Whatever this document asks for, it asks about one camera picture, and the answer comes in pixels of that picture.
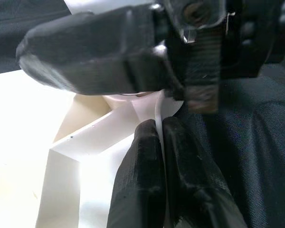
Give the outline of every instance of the dark fabric background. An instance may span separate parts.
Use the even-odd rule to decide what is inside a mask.
[[[285,62],[221,84],[215,115],[176,114],[220,167],[250,228],[285,228]]]
[[[16,48],[28,30],[69,14],[63,0],[0,0],[0,73],[20,69]]]

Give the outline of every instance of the metal screw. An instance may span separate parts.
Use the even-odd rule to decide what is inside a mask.
[[[211,9],[204,2],[192,3],[185,8],[184,17],[189,24],[200,27],[209,21]]]

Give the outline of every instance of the black cloth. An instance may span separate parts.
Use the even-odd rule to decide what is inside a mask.
[[[250,228],[285,228],[285,63],[221,83],[214,115],[176,114],[222,171]]]
[[[16,48],[28,30],[69,14],[63,0],[0,0],[0,73],[20,69]]]

